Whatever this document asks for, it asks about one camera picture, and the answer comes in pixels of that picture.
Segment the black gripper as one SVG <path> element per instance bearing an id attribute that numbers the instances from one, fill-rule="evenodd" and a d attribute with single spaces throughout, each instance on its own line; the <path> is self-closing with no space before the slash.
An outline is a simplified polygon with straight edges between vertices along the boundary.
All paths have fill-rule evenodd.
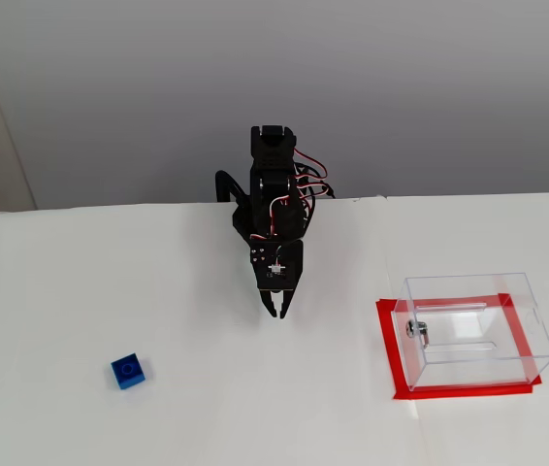
<path id="1" fill-rule="evenodd" d="M 273 292 L 281 292 L 279 318 L 284 319 L 303 273 L 303 241 L 251 239 L 249 248 L 250 263 L 262 304 L 272 317 L 277 317 L 278 310 L 273 301 Z"/>

